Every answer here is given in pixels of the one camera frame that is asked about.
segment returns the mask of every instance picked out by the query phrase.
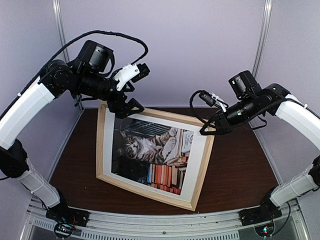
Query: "wooden picture frame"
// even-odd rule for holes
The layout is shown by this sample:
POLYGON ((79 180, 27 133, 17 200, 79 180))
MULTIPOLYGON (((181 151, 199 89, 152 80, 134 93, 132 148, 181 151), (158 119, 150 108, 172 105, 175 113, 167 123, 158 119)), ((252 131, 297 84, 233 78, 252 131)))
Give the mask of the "wooden picture frame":
POLYGON ((214 136, 200 135, 199 130, 202 126, 203 123, 195 117, 154 109, 145 109, 142 113, 121 120, 109 112, 105 102, 101 102, 97 119, 96 177, 141 196, 195 211, 214 143, 214 136), (136 160, 137 154, 142 154, 142 150, 137 150, 142 149, 138 147, 141 145, 139 141, 154 140, 153 137, 145 137, 146 133, 141 133, 147 131, 146 126, 140 126, 137 130, 137 125, 141 124, 147 124, 148 131, 151 132, 158 131, 158 128, 162 132, 166 131, 162 134, 147 132, 150 136, 163 137, 159 139, 165 144, 155 147, 161 150, 152 150, 161 152, 157 154, 158 158, 145 157, 144 160, 136 160), (119 134, 124 135, 123 132, 132 135, 122 137, 124 142, 127 142, 126 145, 119 144, 123 140, 118 140, 119 134), (136 159, 132 160, 129 154, 134 150, 136 156, 133 158, 136 159))

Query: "orange book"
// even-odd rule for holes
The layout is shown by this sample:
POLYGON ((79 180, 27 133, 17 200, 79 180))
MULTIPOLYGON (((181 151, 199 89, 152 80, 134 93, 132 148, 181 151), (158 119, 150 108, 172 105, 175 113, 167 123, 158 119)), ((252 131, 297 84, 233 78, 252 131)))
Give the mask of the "orange book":
POLYGON ((169 188, 171 187, 171 177, 172 177, 172 167, 168 166, 168 184, 167 184, 167 186, 169 188))

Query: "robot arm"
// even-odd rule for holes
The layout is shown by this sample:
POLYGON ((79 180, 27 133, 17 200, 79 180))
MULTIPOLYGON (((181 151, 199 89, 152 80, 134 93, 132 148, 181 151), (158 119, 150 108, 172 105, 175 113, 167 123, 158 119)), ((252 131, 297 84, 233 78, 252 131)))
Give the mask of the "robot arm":
MULTIPOLYGON (((249 71, 239 73, 231 78, 229 83, 240 101, 227 109, 220 108, 208 121, 195 114, 204 123, 201 134, 224 135, 248 123, 258 115, 265 116, 268 112, 295 127, 320 150, 319 116, 307 105, 299 102, 287 89, 276 83, 261 89, 249 71), (216 131, 208 131, 208 127, 213 127, 216 131)), ((199 97, 209 106, 213 106, 216 102, 211 93, 204 90, 198 92, 199 97)), ((319 186, 320 156, 291 181, 271 189, 261 200, 261 207, 256 210, 243 210, 240 213, 242 224, 255 224, 270 220, 271 215, 279 216, 281 214, 278 210, 279 206, 311 190, 316 190, 319 186)))
POLYGON ((113 58, 111 49, 88 40, 75 60, 69 63, 52 61, 23 94, 18 94, 17 101, 0 119, 0 170, 36 195, 50 215, 61 222, 73 222, 75 217, 76 224, 81 225, 83 218, 88 218, 88 212, 80 214, 81 211, 73 212, 68 207, 62 193, 34 168, 17 137, 39 111, 66 90, 74 98, 85 94, 107 101, 117 118, 142 112, 144 108, 134 98, 126 102, 125 93, 134 90, 129 81, 135 83, 149 74, 147 65, 128 64, 106 78, 100 72, 110 58, 113 58))

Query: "red book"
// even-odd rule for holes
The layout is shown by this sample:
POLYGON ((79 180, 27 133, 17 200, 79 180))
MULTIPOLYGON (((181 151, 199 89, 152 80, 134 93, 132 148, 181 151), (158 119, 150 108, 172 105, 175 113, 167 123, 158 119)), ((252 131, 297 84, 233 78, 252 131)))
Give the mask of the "red book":
POLYGON ((172 177, 172 167, 171 166, 168 166, 168 184, 167 186, 170 188, 171 187, 171 177, 172 177))
POLYGON ((165 165, 161 166, 161 184, 164 184, 164 180, 165 180, 165 165))
POLYGON ((154 183, 157 184, 158 183, 158 165, 155 165, 155 170, 154 170, 154 183))
POLYGON ((160 165, 157 165, 156 168, 157 168, 157 170, 158 170, 158 175, 157 175, 156 183, 157 183, 157 184, 161 184, 161 166, 160 166, 160 165))
POLYGON ((168 184, 168 166, 164 165, 164 179, 163 179, 163 185, 168 184))

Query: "ventilation slot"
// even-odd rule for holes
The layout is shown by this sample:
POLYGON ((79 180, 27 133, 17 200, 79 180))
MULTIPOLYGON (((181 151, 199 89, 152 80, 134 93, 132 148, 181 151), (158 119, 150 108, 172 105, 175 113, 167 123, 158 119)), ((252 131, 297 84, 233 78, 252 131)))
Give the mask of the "ventilation slot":
POLYGON ((81 238, 84 240, 240 240, 238 231, 212 234, 201 237, 128 237, 111 235, 107 233, 93 232, 93 230, 82 230, 81 238))

